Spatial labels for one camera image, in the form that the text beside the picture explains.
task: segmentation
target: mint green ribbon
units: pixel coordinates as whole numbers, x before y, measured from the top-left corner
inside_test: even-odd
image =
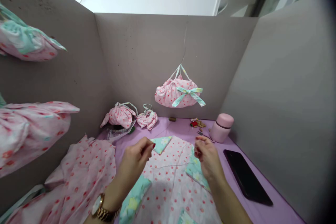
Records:
[[[205,106],[205,102],[196,94],[196,93],[202,93],[203,89],[201,88],[194,88],[194,89],[184,89],[183,87],[177,87],[176,88],[178,91],[182,92],[183,95],[181,95],[179,98],[177,98],[172,106],[173,107],[177,107],[178,104],[180,104],[180,102],[182,101],[182,99],[186,96],[186,95],[191,95],[192,98],[194,98],[200,105],[201,107]]]
[[[0,108],[6,105],[5,99],[2,98],[1,93],[0,93]]]

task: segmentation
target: gray partition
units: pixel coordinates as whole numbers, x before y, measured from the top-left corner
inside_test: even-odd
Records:
[[[96,14],[115,102],[132,102],[140,111],[150,103],[158,116],[215,119],[257,18],[138,14]],[[181,63],[203,88],[198,104],[167,108],[154,100],[156,88]]]
[[[74,0],[1,0],[27,24],[54,36],[68,52],[49,62],[0,57],[0,92],[8,103],[59,100],[81,109],[49,151],[0,179],[0,215],[59,165],[69,145],[96,136],[113,105],[94,14]]]
[[[326,0],[259,19],[222,112],[239,147],[307,223],[334,189],[335,26]]]

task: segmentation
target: watch strap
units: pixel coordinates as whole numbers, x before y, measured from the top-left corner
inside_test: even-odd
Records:
[[[116,219],[116,217],[118,216],[119,213],[120,213],[120,208],[116,212],[109,212],[106,209],[104,209],[102,207],[99,207],[98,210],[97,210],[97,217],[101,221],[112,222]]]

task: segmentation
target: scissors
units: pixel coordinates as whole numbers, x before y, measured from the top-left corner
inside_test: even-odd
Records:
[[[209,137],[209,136],[207,136],[207,135],[204,135],[204,134],[203,134],[202,132],[200,132],[200,131],[197,131],[197,133],[198,133],[199,135],[202,135],[202,136],[205,136],[205,137],[209,138],[209,139],[211,140],[211,142],[215,143],[215,141],[214,141],[211,137]]]

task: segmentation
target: watch face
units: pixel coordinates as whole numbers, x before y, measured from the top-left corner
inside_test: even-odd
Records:
[[[94,202],[93,207],[92,207],[92,211],[91,211],[92,215],[96,214],[96,212],[99,208],[99,205],[100,205],[101,198],[102,197],[99,195],[98,198],[96,199],[96,201]]]

